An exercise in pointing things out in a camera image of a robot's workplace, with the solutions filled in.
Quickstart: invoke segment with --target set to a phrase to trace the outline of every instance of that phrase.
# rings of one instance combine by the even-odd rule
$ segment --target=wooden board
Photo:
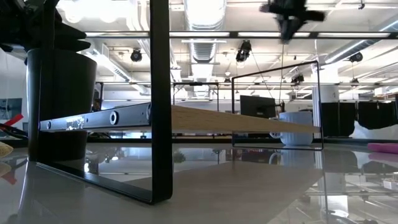
[[[240,114],[222,113],[172,105],[172,128],[175,130],[213,132],[295,132],[319,133],[320,128]]]

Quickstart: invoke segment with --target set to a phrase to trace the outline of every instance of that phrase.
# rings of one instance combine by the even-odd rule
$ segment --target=track light
[[[242,42],[241,47],[238,49],[238,53],[236,54],[237,62],[244,62],[250,56],[251,44],[250,40],[244,40]]]
[[[299,84],[302,82],[304,82],[304,76],[303,76],[303,74],[300,73],[298,75],[294,75],[292,77],[292,81],[290,83]]]
[[[351,57],[348,58],[348,60],[353,63],[353,62],[360,62],[363,59],[363,55],[361,54],[361,52],[358,52],[354,55],[352,55]]]
[[[350,83],[359,83],[357,78],[353,78],[351,81],[349,81]]]
[[[134,49],[130,58],[133,62],[140,62],[142,60],[141,49]]]

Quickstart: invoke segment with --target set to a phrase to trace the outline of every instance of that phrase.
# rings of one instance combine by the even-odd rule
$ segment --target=fluorescent light fixture
[[[123,101],[128,101],[128,100],[104,100],[108,102],[123,102]]]
[[[309,32],[297,32],[294,34],[294,37],[308,37],[309,35]]]
[[[183,44],[226,44],[226,40],[181,40]]]
[[[294,67],[294,68],[290,69],[289,73],[292,73],[292,72],[294,72],[294,70],[296,70],[298,67],[299,67],[299,66],[296,66],[296,67]]]
[[[309,32],[297,32],[294,37],[308,37]],[[280,37],[279,32],[238,32],[238,37]]]
[[[367,32],[352,32],[352,33],[336,33],[336,32],[321,32],[318,34],[318,37],[387,37],[390,35],[390,33],[377,33],[377,32],[372,32],[372,33],[367,33]]]
[[[397,23],[398,23],[398,21],[395,21],[395,22],[393,22],[392,24],[390,24],[390,25],[386,26],[385,28],[381,29],[380,31],[381,31],[381,32],[382,32],[382,31],[385,31],[386,29],[388,29],[388,28],[390,28],[390,27],[396,25]]]
[[[238,37],[279,37],[279,32],[238,32]]]
[[[104,85],[130,85],[128,82],[104,82]]]
[[[365,42],[365,40],[361,40],[361,41],[359,41],[358,43],[352,45],[351,47],[348,47],[348,48],[346,48],[345,50],[342,50],[340,53],[336,54],[334,57],[329,58],[328,60],[326,60],[325,63],[331,63],[331,62],[333,62],[334,60],[336,60],[336,58],[342,56],[342,55],[345,54],[347,51],[353,49],[354,47],[358,46],[359,44],[362,44],[363,42]]]
[[[229,32],[170,32],[170,37],[228,37]]]
[[[135,31],[128,31],[128,32],[86,32],[87,37],[149,37],[148,32],[135,32]]]
[[[312,93],[307,93],[306,95],[298,96],[297,98],[303,99],[303,98],[305,98],[305,97],[307,97],[307,96],[310,96],[310,95],[312,95]]]

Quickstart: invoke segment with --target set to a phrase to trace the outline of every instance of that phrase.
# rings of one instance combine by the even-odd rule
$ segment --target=pink object
[[[398,144],[396,143],[369,143],[368,149],[374,152],[398,154]]]

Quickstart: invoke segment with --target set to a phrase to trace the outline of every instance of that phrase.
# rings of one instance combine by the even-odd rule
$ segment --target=red object
[[[373,152],[398,154],[398,144],[396,143],[369,143],[368,149]]]
[[[11,118],[10,120],[8,120],[7,122],[5,122],[5,125],[8,126],[12,126],[13,124],[17,123],[18,121],[20,121],[22,118],[24,118],[24,116],[22,114],[16,115],[15,117]]]

